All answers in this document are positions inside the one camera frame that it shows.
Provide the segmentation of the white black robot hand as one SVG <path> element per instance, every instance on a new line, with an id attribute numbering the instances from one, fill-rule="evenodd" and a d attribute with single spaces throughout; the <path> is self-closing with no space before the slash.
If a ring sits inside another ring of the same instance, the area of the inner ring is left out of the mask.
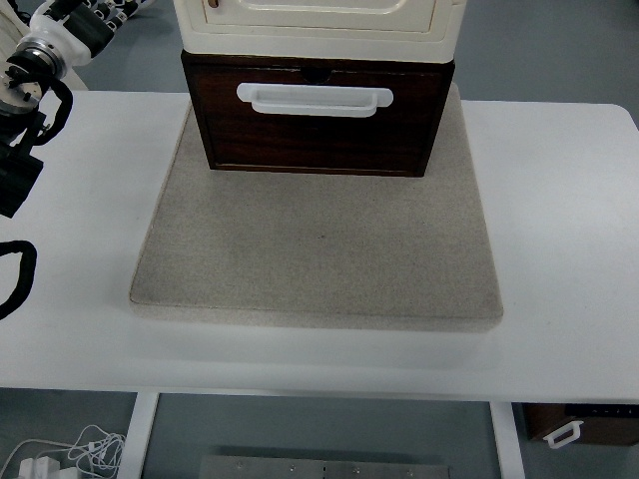
<path id="1" fill-rule="evenodd" d="M 116 32 L 154 1 L 46 1 L 29 24 L 30 38 L 57 51 L 65 66 L 88 64 Z"/>

